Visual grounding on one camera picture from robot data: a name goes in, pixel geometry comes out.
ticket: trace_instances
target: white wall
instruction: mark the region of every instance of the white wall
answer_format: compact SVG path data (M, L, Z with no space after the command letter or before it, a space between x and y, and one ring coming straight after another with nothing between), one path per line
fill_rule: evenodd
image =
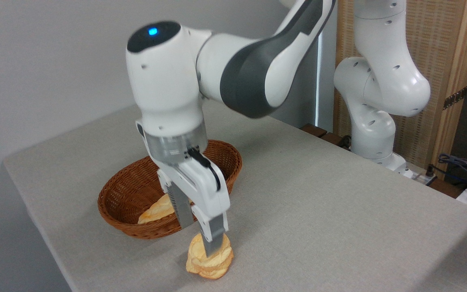
M2 159L132 105L124 54L136 28L174 19L263 37L286 12L278 0L0 1L0 291L69 289Z

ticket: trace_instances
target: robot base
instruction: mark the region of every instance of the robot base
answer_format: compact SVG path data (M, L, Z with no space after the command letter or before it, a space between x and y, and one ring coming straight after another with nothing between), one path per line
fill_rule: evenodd
M389 170L392 170L393 172L396 172L398 174L402 174L405 177L411 178L413 175L413 172L407 168L405 159L400 155L397 155L396 153L392 152L391 155L382 159L369 160L374 163L383 165Z

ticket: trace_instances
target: wicker screen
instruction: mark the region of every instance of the wicker screen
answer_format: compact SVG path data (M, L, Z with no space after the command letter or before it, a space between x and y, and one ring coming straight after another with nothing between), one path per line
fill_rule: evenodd
M461 24L466 19L466 9L464 0L407 1L408 48L417 68L430 82L431 97L419 115L393 116L396 122L394 151L420 167L426 167L432 159L443 103L448 88L452 87L449 83L452 82L450 74L456 47L462 46L462 39L458 39L462 38ZM336 63L351 56L359 56L353 37L353 0L339 0ZM349 113L338 92L334 110L334 132L350 135Z

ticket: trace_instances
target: blue indicator light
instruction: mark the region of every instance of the blue indicator light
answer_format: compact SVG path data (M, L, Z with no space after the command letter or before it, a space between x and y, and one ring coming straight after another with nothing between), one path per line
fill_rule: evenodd
M149 28L149 35L157 35L158 29L157 28Z

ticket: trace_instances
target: wooden panel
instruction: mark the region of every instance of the wooden panel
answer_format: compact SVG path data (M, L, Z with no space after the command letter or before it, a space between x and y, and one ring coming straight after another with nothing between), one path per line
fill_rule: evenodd
M459 34L459 39L461 41L456 48L452 72L450 74L450 86L446 91L448 96L467 86L467 2L464 15L465 17L461 24ZM450 153L452 151L462 104L463 102L461 101L443 110L439 121L431 161L437 167L444 170L446 169L446 165L437 163L437 157L440 153Z
M337 64L358 56L353 38L353 0L340 0L338 5ZM393 116L397 128L394 151L408 162L426 167L441 149L451 148L455 130L448 126L456 127L462 106L457 103L443 113L444 100L467 85L467 1L408 0L406 33L414 63L432 91L419 115ZM334 133L349 135L349 113L338 92L334 110Z

